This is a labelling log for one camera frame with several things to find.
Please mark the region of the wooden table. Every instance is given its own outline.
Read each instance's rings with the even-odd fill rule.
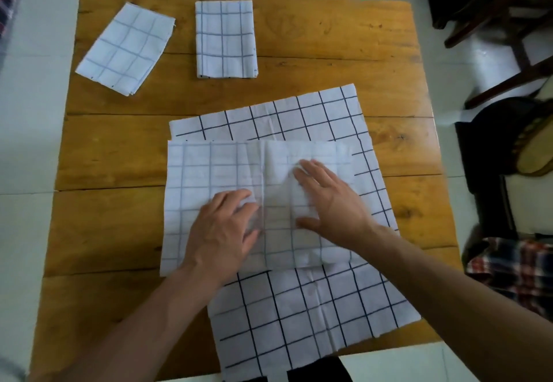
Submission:
[[[176,18],[142,87],[122,95],[74,73],[130,1]],[[355,83],[401,233],[460,268],[453,217],[408,3],[253,0],[256,79],[197,79],[194,2],[80,0],[32,370],[61,369],[157,287],[170,120]],[[425,321],[350,346],[439,340]],[[160,379],[219,371],[206,311]]]

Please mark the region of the left hand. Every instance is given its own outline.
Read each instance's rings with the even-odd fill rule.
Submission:
[[[231,280],[259,235],[259,230],[245,234],[258,204],[246,203],[237,210],[251,194],[246,189],[223,191],[202,206],[190,229],[181,268],[201,270],[218,287]]]

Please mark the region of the hand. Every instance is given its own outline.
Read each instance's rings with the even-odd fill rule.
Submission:
[[[247,235],[246,227],[259,209],[255,203],[239,203],[250,190],[223,191],[202,206],[190,229],[182,268],[199,267],[207,278],[222,286],[236,274],[257,240],[259,231]]]
[[[302,159],[300,165],[308,174],[296,168],[294,176],[314,204],[319,219],[298,218],[296,224],[360,254],[364,237],[379,226],[361,197],[321,162]]]

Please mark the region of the finger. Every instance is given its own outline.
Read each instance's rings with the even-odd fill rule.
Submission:
[[[326,171],[318,165],[315,165],[314,162],[302,159],[300,161],[300,165],[309,173],[309,175],[311,175],[315,180],[317,180],[319,184],[321,184],[321,187],[328,187],[334,183],[334,181],[328,176]]]
[[[247,189],[231,191],[229,194],[227,194],[225,200],[223,200],[223,203],[221,204],[219,210],[232,214],[234,213],[240,202],[246,197],[250,197],[251,195],[252,192]]]
[[[316,166],[318,166],[319,168],[322,168],[323,170],[325,170],[326,174],[332,179],[332,181],[334,181],[335,183],[339,183],[340,181],[342,181],[342,179],[340,179],[333,171],[329,170],[325,164],[323,164],[322,162],[319,162],[317,161],[316,159],[312,159],[311,160]]]
[[[303,217],[296,219],[296,225],[300,228],[319,233],[319,229],[321,228],[321,221],[315,218]]]
[[[217,193],[211,201],[206,204],[204,207],[205,210],[208,212],[214,212],[217,209],[219,209],[219,206],[225,201],[225,197],[227,197],[227,194],[229,194],[230,191],[221,191],[220,193]]]
[[[259,209],[257,203],[246,203],[234,214],[234,216],[244,225],[252,218],[253,214]]]
[[[259,229],[254,229],[244,237],[244,242],[242,243],[242,253],[244,256],[248,255],[248,253],[252,250],[255,242],[257,241],[257,237],[259,237]]]
[[[307,194],[311,197],[317,194],[317,191],[321,190],[321,186],[319,185],[319,183],[317,183],[313,177],[308,175],[301,168],[294,168],[292,172],[294,173],[294,177],[296,177],[298,183],[300,183]]]

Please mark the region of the forearm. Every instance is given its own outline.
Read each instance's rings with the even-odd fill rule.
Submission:
[[[384,229],[363,257],[413,304],[482,381],[543,380],[553,373],[553,326]]]
[[[54,380],[154,380],[174,344],[215,290],[205,273],[192,267],[177,270],[98,346]]]

